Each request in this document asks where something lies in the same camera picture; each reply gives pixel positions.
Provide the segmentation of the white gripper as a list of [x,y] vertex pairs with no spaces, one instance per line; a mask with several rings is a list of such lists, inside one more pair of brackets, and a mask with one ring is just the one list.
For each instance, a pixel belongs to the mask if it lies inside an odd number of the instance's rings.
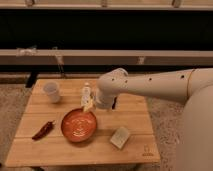
[[97,90],[95,93],[95,103],[93,99],[89,99],[83,106],[83,111],[94,111],[96,107],[100,109],[114,110],[116,108],[117,98],[118,97],[116,95]]

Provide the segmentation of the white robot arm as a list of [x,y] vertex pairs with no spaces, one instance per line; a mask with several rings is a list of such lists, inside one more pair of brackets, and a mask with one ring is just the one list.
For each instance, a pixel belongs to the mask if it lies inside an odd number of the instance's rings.
[[213,68],[133,77],[118,68],[99,77],[94,104],[109,109],[122,93],[182,103],[174,171],[213,171]]

